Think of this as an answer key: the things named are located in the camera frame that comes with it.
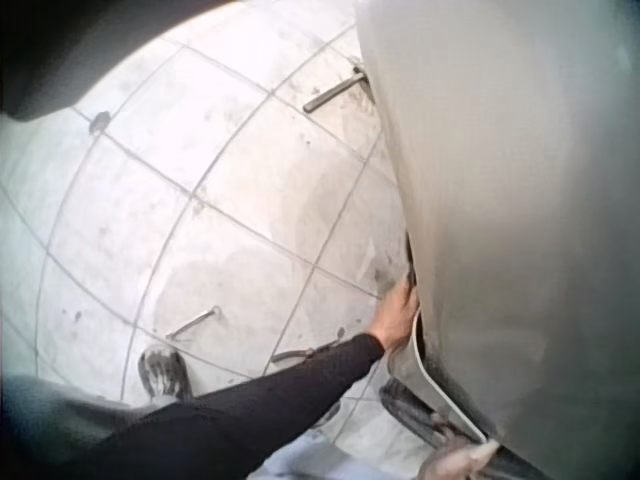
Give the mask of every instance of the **black sleeve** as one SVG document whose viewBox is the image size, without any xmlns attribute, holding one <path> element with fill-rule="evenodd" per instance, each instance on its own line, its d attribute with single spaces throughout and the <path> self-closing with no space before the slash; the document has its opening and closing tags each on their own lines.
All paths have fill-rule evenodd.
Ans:
<svg viewBox="0 0 640 480">
<path fill-rule="evenodd" d="M 169 405 L 62 467 L 82 478 L 240 479 L 315 422 L 384 354 L 357 335 L 295 367 Z"/>
</svg>

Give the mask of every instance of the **gray pants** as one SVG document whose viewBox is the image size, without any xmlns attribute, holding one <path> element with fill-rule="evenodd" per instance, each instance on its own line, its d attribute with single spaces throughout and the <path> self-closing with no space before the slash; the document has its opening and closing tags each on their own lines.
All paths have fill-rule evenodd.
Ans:
<svg viewBox="0 0 640 480">
<path fill-rule="evenodd" d="M 32 377 L 3 379 L 3 419 L 36 458 L 61 463 L 81 454 L 114 432 L 176 401 L 158 397 L 131 408 L 88 395 L 77 388 Z M 398 480 L 357 460 L 309 431 L 265 461 L 251 479 Z"/>
</svg>

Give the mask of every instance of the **tiled floor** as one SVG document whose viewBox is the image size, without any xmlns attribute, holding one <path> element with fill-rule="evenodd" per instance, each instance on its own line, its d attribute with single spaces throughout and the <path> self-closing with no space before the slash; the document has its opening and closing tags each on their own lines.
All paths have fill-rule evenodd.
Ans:
<svg viewBox="0 0 640 480">
<path fill-rule="evenodd" d="M 174 342 L 196 393 L 363 330 L 405 267 L 380 122 L 360 87 L 302 112 L 359 57 L 349 2 L 235 3 L 143 46 L 73 108 L 2 117 L 4 373 L 142 404 L 140 352 L 213 305 L 220 318 Z M 414 475 L 427 448 L 382 409 L 386 375 L 323 431 Z"/>
</svg>

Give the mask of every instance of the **shoe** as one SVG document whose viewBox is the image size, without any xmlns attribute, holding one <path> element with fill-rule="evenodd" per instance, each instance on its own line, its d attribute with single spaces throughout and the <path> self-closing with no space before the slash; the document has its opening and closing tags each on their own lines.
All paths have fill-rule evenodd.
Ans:
<svg viewBox="0 0 640 480">
<path fill-rule="evenodd" d="M 138 360 L 138 373 L 152 399 L 160 395 L 178 400 L 193 398 L 184 358 L 168 345 L 148 347 Z"/>
</svg>

